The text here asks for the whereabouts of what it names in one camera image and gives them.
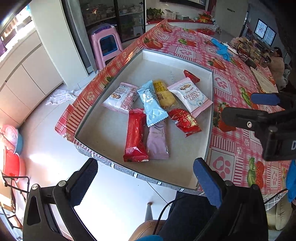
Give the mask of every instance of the light blue snack wrapper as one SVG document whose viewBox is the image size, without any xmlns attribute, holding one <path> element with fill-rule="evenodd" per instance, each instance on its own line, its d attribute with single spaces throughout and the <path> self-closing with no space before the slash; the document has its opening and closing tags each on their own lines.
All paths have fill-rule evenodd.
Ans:
<svg viewBox="0 0 296 241">
<path fill-rule="evenodd" d="M 160 107 L 154 90 L 153 81 L 143 84 L 137 92 L 144 104 L 147 126 L 150 127 L 168 117 L 167 112 Z"/>
</svg>

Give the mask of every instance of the red plaid tablecloth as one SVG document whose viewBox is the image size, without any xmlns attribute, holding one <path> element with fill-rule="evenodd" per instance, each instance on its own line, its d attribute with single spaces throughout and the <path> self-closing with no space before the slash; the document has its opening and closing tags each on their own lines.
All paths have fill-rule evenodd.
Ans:
<svg viewBox="0 0 296 241">
<path fill-rule="evenodd" d="M 68 141 L 82 145 L 74 139 L 74 133 L 86 111 L 113 76 L 141 49 L 168 53 L 213 71 L 215 111 L 207 159 L 208 165 L 213 170 L 217 171 L 223 179 L 231 180 L 238 186 L 248 187 L 256 183 L 260 186 L 262 194 L 275 194 L 283 189 L 289 161 L 262 160 L 262 146 L 255 138 L 254 132 L 226 126 L 220 119 L 220 112 L 225 106 L 253 108 L 267 112 L 280 111 L 281 108 L 255 105 L 246 98 L 250 93 L 259 92 L 259 87 L 250 68 L 239 57 L 233 56 L 231 62 L 225 61 L 216 54 L 217 48 L 211 43 L 211 37 L 192 30 L 173 27 L 166 20 L 135 40 L 115 57 L 88 84 L 73 105 L 67 107 L 55 130 Z M 259 68 L 259 71 L 273 81 L 268 68 Z"/>
</svg>

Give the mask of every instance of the glass door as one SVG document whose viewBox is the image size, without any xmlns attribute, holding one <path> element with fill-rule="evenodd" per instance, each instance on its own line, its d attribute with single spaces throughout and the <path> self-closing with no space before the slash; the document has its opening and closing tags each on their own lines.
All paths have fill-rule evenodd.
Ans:
<svg viewBox="0 0 296 241">
<path fill-rule="evenodd" d="M 118 24 L 113 1 L 79 0 L 79 3 L 87 31 L 101 23 Z"/>
<path fill-rule="evenodd" d="M 121 41 L 129 41 L 144 33 L 143 2 L 141 0 L 117 0 Z"/>
</svg>

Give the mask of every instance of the snack package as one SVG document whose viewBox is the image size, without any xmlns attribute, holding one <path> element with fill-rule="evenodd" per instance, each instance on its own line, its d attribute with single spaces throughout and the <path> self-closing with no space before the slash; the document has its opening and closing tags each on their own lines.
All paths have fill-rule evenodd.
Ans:
<svg viewBox="0 0 296 241">
<path fill-rule="evenodd" d="M 143 84 L 142 87 L 137 90 L 137 92 L 139 93 L 139 96 L 144 104 L 148 127 L 168 117 L 167 112 L 160 107 L 152 80 L 149 80 L 146 84 Z"/>
<path fill-rule="evenodd" d="M 173 109 L 168 114 L 176 126 L 186 134 L 186 137 L 202 131 L 196 120 L 187 111 Z"/>
<path fill-rule="evenodd" d="M 168 159 L 168 146 L 165 140 L 165 120 L 149 127 L 147 151 L 150 159 Z"/>
<path fill-rule="evenodd" d="M 161 80 L 153 81 L 154 90 L 156 92 L 157 99 L 162 108 L 167 109 L 171 106 L 177 105 L 177 101 L 174 95 L 168 91 L 166 85 Z"/>
<path fill-rule="evenodd" d="M 169 86 L 168 90 L 183 102 L 194 118 L 213 103 L 193 84 L 190 78 L 182 79 Z"/>
<path fill-rule="evenodd" d="M 184 75 L 187 78 L 190 78 L 192 83 L 196 84 L 200 81 L 200 78 L 197 78 L 194 74 L 190 73 L 188 70 L 184 70 Z"/>
<path fill-rule="evenodd" d="M 144 109 L 131 109 L 129 111 L 124 161 L 149 161 L 143 142 L 145 117 Z"/>
<path fill-rule="evenodd" d="M 132 104 L 139 97 L 138 87 L 121 82 L 119 87 L 103 102 L 103 106 L 128 114 Z"/>
</svg>

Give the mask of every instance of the pink plastic stool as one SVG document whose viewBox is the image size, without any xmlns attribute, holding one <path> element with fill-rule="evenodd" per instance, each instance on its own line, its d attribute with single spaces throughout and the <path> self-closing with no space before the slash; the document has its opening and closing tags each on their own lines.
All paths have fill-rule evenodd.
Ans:
<svg viewBox="0 0 296 241">
<path fill-rule="evenodd" d="M 108 53 L 104 56 L 104 54 L 102 52 L 100 41 L 102 38 L 109 37 L 109 36 L 114 38 L 114 40 L 116 42 L 117 50 L 112 51 L 111 53 Z M 100 32 L 91 35 L 89 38 L 90 38 L 91 44 L 94 49 L 96 65 L 97 65 L 98 69 L 105 68 L 105 66 L 106 66 L 105 61 L 117 56 L 118 54 L 121 53 L 121 51 L 123 51 L 119 35 L 116 31 L 116 28 L 114 28 L 114 27 L 101 30 Z"/>
</svg>

